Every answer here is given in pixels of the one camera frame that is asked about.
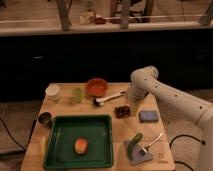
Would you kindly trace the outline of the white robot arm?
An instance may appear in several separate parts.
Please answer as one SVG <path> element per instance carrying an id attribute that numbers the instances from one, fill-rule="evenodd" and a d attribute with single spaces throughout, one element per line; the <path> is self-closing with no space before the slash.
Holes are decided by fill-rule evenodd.
<path id="1" fill-rule="evenodd" d="M 213 171 L 213 103 L 161 83 L 154 66 L 133 71 L 130 80 L 127 97 L 131 102 L 137 103 L 151 93 L 181 111 L 203 131 L 206 144 L 200 147 L 195 171 Z"/>

